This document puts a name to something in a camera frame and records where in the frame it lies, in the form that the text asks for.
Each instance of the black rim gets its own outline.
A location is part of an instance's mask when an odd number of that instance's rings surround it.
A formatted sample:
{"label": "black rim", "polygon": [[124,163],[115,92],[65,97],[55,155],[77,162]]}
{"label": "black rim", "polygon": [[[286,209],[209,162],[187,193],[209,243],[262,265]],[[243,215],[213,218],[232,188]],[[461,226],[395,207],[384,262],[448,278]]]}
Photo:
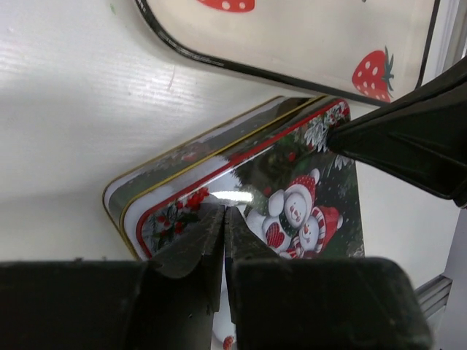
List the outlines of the black rim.
{"label": "black rim", "polygon": [[[139,11],[141,12],[143,18],[146,20],[147,24],[151,29],[156,33],[156,35],[161,39],[166,45],[168,45],[175,52],[179,53],[186,58],[189,58],[194,61],[202,62],[209,64],[211,66],[216,66],[231,71],[237,71],[239,73],[253,75],[255,77],[260,77],[264,79],[274,80],[275,82],[281,82],[282,84],[292,85],[297,88],[303,88],[307,90],[317,91],[319,93],[325,93],[328,95],[334,95],[342,98],[347,98],[349,100],[363,102],[365,104],[371,104],[374,106],[386,106],[389,103],[376,100],[374,98],[368,98],[357,93],[350,93],[348,91],[336,89],[327,85],[317,84],[315,82],[309,82],[302,79],[297,79],[294,77],[289,77],[287,75],[275,73],[273,71],[267,71],[265,69],[260,69],[252,66],[248,66],[242,63],[236,63],[233,61],[223,60],[221,58],[216,58],[213,56],[208,56],[202,52],[197,52],[189,47],[178,42],[174,37],[172,37],[164,27],[159,23],[153,11],[150,9],[150,6],[147,3],[147,0],[135,0],[138,5]],[[436,22],[436,16],[438,15],[440,0],[435,0],[433,7],[433,13],[430,19],[430,28],[428,29],[427,40],[425,44],[425,50],[422,57],[422,65],[420,67],[420,75],[417,81],[415,88],[421,86],[423,81],[423,75],[425,73],[426,63],[428,60],[428,53],[430,52],[431,40],[433,37],[433,30]]]}

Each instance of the red border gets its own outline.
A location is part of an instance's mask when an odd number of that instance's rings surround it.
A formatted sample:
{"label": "red border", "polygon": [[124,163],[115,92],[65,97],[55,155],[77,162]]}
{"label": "red border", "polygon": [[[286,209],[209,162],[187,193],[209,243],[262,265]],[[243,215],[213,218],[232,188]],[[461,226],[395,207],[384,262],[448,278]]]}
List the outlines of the red border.
{"label": "red border", "polygon": [[158,210],[159,208],[161,207],[164,207],[166,206],[167,204],[169,204],[170,202],[172,201],[175,201],[177,198],[180,198],[182,197],[183,195],[187,194],[187,193],[190,193],[192,192],[193,190],[195,190],[196,188],[198,188],[199,186],[201,186],[203,183],[205,183],[206,181],[208,181],[209,179],[211,179],[212,177],[214,176],[217,176],[219,175],[220,173],[224,172],[225,170],[229,169],[229,168],[233,168],[234,166],[237,166],[239,165],[243,160],[247,159],[247,158],[250,158],[252,157],[253,155],[257,154],[258,152],[262,151],[263,149],[271,146],[274,142],[278,141],[281,137],[289,134],[290,132],[294,131],[296,128],[299,128],[301,127],[303,124],[309,122],[310,120],[312,120],[313,118],[316,118],[317,116],[319,116],[320,114],[322,114],[323,112],[327,111],[328,109],[334,107],[335,105],[337,104],[340,104],[341,102],[344,102],[346,105],[347,105],[347,108],[344,110],[344,113],[345,114],[349,114],[350,112],[350,108],[349,108],[349,105],[348,103],[345,101],[345,100],[342,100],[342,99],[336,99],[336,101],[331,104],[331,105],[327,105],[326,107],[323,107],[322,109],[319,109],[318,111],[316,111],[314,114],[311,114],[309,115],[306,119],[303,119],[301,122],[297,122],[295,125],[285,129],[283,132],[281,133],[278,133],[275,137],[273,137],[272,139],[269,139],[265,142],[263,142],[262,144],[259,144],[258,146],[256,146],[255,148],[251,149],[249,152],[246,152],[244,153],[243,155],[241,155],[240,157],[236,158],[235,160],[232,160],[231,162],[225,164],[224,166],[221,166],[220,168],[218,168],[216,171],[213,171],[212,173],[206,175],[205,177],[203,177],[202,179],[198,180],[197,182],[194,182],[192,183],[190,186],[187,186],[185,187],[183,190],[175,193],[174,195],[172,195],[171,197],[167,198],[166,200],[164,200],[163,202],[160,202],[159,204],[156,204],[155,206],[149,208],[148,210],[146,210],[143,215],[139,218],[138,220],[138,224],[136,225],[136,239],[138,240],[138,243],[140,245],[140,247],[143,249],[143,252],[146,254],[146,256],[148,258],[151,258],[153,257],[153,255],[151,254],[150,250],[147,248],[146,246],[146,243],[144,242],[144,239],[142,238],[142,226],[144,224],[144,222],[146,221],[146,219],[156,210]]}

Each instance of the white table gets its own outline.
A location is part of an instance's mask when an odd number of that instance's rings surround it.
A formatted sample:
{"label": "white table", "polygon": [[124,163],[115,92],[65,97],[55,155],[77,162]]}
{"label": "white table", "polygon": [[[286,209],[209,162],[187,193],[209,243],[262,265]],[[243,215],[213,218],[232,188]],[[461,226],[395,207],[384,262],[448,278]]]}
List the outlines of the white table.
{"label": "white table", "polygon": [[[179,57],[131,0],[3,0],[0,23],[1,260],[131,259],[101,205],[110,179],[272,96],[306,94]],[[352,104],[354,117],[370,110]],[[369,166],[358,178],[366,254],[415,286],[441,273],[454,203]]]}

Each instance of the white tray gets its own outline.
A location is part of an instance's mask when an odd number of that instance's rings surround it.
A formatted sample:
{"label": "white tray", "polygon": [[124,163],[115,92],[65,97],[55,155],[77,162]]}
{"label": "white tray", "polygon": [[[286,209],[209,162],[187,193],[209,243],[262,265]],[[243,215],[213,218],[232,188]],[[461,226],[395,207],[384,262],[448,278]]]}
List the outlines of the white tray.
{"label": "white tray", "polygon": [[157,35],[189,58],[376,105],[421,83],[439,4],[435,0],[136,3]]}

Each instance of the snowman illustration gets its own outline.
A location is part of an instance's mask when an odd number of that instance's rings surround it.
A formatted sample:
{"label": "snowman illustration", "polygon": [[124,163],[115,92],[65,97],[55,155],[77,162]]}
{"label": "snowman illustration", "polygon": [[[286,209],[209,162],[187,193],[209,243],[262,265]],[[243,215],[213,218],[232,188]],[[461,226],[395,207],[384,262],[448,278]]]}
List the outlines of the snowman illustration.
{"label": "snowman illustration", "polygon": [[318,256],[341,228],[343,221],[344,218],[336,208],[315,206],[312,215],[293,238],[293,246],[279,255],[287,259]]}
{"label": "snowman illustration", "polygon": [[292,238],[310,218],[319,179],[317,169],[309,175],[297,177],[285,191],[278,190],[269,198],[267,216],[259,215],[255,210],[248,215],[249,227],[258,227],[258,220],[262,221],[261,238],[275,252],[288,249]]}

